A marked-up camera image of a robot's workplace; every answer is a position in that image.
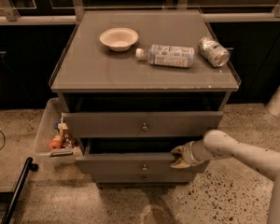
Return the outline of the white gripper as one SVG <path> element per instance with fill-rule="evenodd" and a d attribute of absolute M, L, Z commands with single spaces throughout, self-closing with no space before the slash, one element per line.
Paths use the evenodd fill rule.
<path fill-rule="evenodd" d="M 173 148 L 170 153 L 181 156 L 171 164 L 171 167 L 175 169 L 185 169 L 207 161 L 206 149 L 202 141 L 187 142 L 184 146 Z"/>

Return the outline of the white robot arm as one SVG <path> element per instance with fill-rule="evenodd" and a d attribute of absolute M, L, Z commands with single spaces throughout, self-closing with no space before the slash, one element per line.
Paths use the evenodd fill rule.
<path fill-rule="evenodd" d="M 206 161 L 235 158 L 273 182 L 267 224 L 280 224 L 280 152 L 241 143 L 220 130 L 210 130 L 202 140 L 171 150 L 172 168 L 185 169 Z"/>

